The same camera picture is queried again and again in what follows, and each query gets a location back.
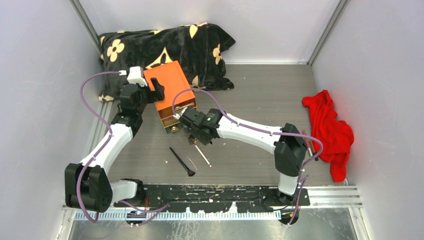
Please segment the orange drawer organizer box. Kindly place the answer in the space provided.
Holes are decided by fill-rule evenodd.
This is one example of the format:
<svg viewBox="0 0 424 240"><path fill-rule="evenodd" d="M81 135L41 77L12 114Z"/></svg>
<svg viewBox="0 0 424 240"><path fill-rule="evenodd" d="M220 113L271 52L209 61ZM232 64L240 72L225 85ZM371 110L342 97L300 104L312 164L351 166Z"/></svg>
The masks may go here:
<svg viewBox="0 0 424 240"><path fill-rule="evenodd" d="M175 60L151 69L145 69L143 73L151 90L154 89L151 78L157 78L158 82L164 86L164 100L154 103L164 130L165 127L180 123L173 117L173 99L179 92L190 88L180 63Z"/></svg>

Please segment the white silver pencil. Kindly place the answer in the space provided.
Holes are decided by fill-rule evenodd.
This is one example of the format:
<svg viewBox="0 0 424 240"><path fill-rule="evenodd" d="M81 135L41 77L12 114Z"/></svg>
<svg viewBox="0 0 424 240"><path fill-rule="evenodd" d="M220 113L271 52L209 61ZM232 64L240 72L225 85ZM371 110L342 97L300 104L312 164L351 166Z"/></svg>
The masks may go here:
<svg viewBox="0 0 424 240"><path fill-rule="evenodd" d="M201 151L201 149L195 144L194 147L196 148L196 150L198 151L198 153L201 155L201 157L204 159L204 161L206 162L206 164L208 165L208 167L212 167L210 161L207 159L207 157L204 155L204 153Z"/></svg>

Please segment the black thin makeup brush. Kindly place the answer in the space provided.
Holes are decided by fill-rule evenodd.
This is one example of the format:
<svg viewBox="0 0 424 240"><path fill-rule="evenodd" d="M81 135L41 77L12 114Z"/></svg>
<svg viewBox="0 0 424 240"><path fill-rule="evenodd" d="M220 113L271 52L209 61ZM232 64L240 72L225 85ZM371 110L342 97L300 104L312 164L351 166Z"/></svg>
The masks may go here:
<svg viewBox="0 0 424 240"><path fill-rule="evenodd" d="M178 162L182 165L182 167L184 168L184 170L187 172L187 175L189 177L193 177L196 173L191 170L184 162L183 160L180 158L180 156L175 152L175 150L172 147L169 147L169 150L172 152L172 154L175 156L175 158L178 160Z"/></svg>

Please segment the orange brown lip pen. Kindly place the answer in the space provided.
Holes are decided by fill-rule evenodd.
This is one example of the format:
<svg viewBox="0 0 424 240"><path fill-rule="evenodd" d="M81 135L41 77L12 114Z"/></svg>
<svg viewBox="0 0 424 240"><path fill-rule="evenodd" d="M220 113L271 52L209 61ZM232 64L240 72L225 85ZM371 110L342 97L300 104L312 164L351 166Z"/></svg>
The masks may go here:
<svg viewBox="0 0 424 240"><path fill-rule="evenodd" d="M314 147L314 141L312 141L311 139L308 139L308 142L309 142L309 145L310 145L309 148L311 150L312 156L314 156L317 153L317 151L315 150L315 147ZM315 159L315 161L320 160L319 157L315 157L314 159Z"/></svg>

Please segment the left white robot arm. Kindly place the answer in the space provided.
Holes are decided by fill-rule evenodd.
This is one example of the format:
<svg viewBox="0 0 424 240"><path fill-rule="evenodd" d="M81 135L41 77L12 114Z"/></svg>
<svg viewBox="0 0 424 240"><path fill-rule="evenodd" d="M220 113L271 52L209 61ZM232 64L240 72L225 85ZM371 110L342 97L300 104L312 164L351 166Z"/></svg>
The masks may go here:
<svg viewBox="0 0 424 240"><path fill-rule="evenodd" d="M110 205L120 201L135 207L145 202L146 192L141 180L123 178L110 182L108 172L124 146L139 131L146 105L163 100L164 91L164 86L155 77L144 86L139 83L124 86L118 113L107 126L107 134L80 163L70 163L64 170L67 207L104 213Z"/></svg>

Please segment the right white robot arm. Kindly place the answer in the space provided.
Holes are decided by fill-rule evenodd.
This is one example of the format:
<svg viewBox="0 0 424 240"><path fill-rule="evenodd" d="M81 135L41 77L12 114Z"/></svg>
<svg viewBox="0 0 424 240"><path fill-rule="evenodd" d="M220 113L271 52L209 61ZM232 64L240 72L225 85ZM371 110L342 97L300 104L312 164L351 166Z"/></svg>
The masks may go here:
<svg viewBox="0 0 424 240"><path fill-rule="evenodd" d="M203 113L185 107L174 113L173 117L185 125L188 132L203 145L210 144L213 139L230 139L269 152L279 172L279 202L288 206L297 199L296 189L307 145L293 124L287 123L283 127L261 125L215 108Z"/></svg>

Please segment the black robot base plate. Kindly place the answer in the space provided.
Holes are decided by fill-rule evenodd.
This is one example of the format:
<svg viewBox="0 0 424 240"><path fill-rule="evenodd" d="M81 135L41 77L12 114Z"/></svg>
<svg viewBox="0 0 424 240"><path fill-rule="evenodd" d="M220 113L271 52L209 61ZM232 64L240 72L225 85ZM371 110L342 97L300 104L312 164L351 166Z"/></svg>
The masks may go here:
<svg viewBox="0 0 424 240"><path fill-rule="evenodd" d="M226 213L231 206L237 213L267 213L296 205L309 206L308 191L297 189L294 196L283 196L275 186L263 185L156 185L146 184L141 196L129 199L136 207L158 209L165 204L171 213Z"/></svg>

